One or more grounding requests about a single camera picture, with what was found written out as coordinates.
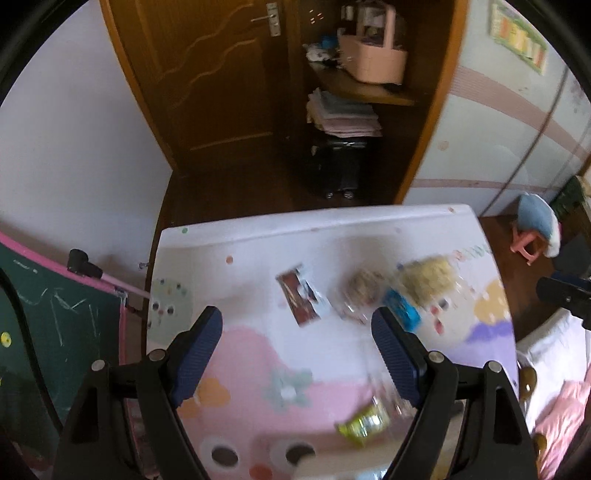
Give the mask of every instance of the wooden floor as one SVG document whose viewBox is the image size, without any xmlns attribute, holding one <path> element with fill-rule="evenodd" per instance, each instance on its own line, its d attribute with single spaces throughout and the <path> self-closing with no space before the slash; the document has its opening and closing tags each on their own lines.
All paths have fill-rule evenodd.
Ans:
<svg viewBox="0 0 591 480">
<path fill-rule="evenodd" d="M 486 217 L 480 219 L 480 224 L 491 245 L 505 286 L 515 338 L 520 340 L 541 325 L 557 307 L 539 301 L 535 294 L 538 279 L 554 271 L 552 260 L 540 256 L 528 266 L 525 258 L 509 249 L 513 219 L 512 216 Z"/>
<path fill-rule="evenodd" d="M 256 169 L 217 170 L 183 179 L 173 176 L 163 202 L 150 263 L 153 265 L 160 232 L 170 226 L 367 203 L 363 199 L 347 200 L 341 195 L 327 200 L 311 193 L 304 179 L 281 163 L 259 165 Z M 542 324 L 556 308 L 543 304 L 535 294 L 538 279 L 553 271 L 551 261 L 540 257 L 529 267 L 522 256 L 509 250 L 511 220 L 500 216 L 483 218 L 480 223 L 501 272 L 519 340 Z"/>
</svg>

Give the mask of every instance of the pillow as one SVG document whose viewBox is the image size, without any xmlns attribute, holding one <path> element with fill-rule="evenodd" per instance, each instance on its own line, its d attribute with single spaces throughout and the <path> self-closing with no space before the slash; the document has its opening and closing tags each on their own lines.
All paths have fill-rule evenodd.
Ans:
<svg viewBox="0 0 591 480">
<path fill-rule="evenodd" d="M 519 364 L 535 369 L 538 382 L 524 404 L 528 430 L 552 408 L 565 380 L 582 381 L 587 371 L 587 344 L 581 319 L 558 309 L 542 326 L 517 343 Z"/>
</svg>

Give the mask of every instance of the folded towel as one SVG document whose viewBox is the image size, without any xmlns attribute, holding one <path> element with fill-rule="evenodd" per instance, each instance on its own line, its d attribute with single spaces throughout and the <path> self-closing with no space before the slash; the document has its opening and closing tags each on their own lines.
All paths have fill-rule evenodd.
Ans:
<svg viewBox="0 0 591 480">
<path fill-rule="evenodd" d="M 306 105 L 309 122 L 329 135 L 340 138 L 347 137 L 381 137 L 381 126 L 377 120 L 370 118 L 333 118 L 326 119 L 319 112 L 315 99 Z"/>
<path fill-rule="evenodd" d="M 321 92 L 319 88 L 308 95 L 310 100 L 316 100 L 320 113 L 325 118 L 370 118 L 377 120 L 378 116 L 368 103 L 347 100 L 330 92 Z"/>
</svg>

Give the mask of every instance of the metal screw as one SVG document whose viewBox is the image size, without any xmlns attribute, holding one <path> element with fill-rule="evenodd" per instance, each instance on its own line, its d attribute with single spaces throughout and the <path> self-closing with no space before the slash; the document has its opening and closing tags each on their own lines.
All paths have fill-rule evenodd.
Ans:
<svg viewBox="0 0 591 480">
<path fill-rule="evenodd" d="M 157 348 L 156 350 L 152 350 L 148 354 L 148 358 L 153 362 L 160 362 L 166 355 L 166 350 L 162 350 L 161 348 Z"/>
<path fill-rule="evenodd" d="M 103 370 L 105 367 L 105 361 L 104 360 L 95 360 L 94 362 L 92 362 L 92 366 L 91 369 L 93 372 L 100 372 L 101 370 Z"/>
<path fill-rule="evenodd" d="M 490 368 L 496 374 L 500 374 L 501 370 L 503 370 L 501 364 L 499 362 L 495 362 L 494 360 L 488 362 L 488 368 Z"/>
<path fill-rule="evenodd" d="M 429 360 L 434 364 L 440 364 L 441 362 L 443 362 L 444 358 L 445 357 L 443 356 L 443 354 L 441 352 L 438 352 L 437 350 L 429 352 Z"/>
</svg>

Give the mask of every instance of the white table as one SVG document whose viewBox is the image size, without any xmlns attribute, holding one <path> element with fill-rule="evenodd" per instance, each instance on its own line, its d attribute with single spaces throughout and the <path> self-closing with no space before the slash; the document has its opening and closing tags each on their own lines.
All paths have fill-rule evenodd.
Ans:
<svg viewBox="0 0 591 480">
<path fill-rule="evenodd" d="M 436 254 L 457 259 L 459 274 L 472 289 L 474 315 L 458 330 L 462 338 L 439 341 L 421 330 L 417 335 L 428 349 L 458 363 L 481 367 L 499 361 L 517 386 L 515 341 L 499 272 L 468 206 L 315 210 L 162 232 L 148 351 L 166 347 L 207 305 L 223 315 L 222 340 L 196 395 L 178 411 L 214 480 L 289 478 L 290 446 L 340 445 L 334 423 L 366 402 L 371 383 L 386 373 L 368 326 L 335 313 L 298 326 L 276 275 L 303 263 L 322 292 L 357 268 L 393 271 Z M 220 447 L 235 453 L 235 465 L 215 461 L 212 452 Z"/>
</svg>

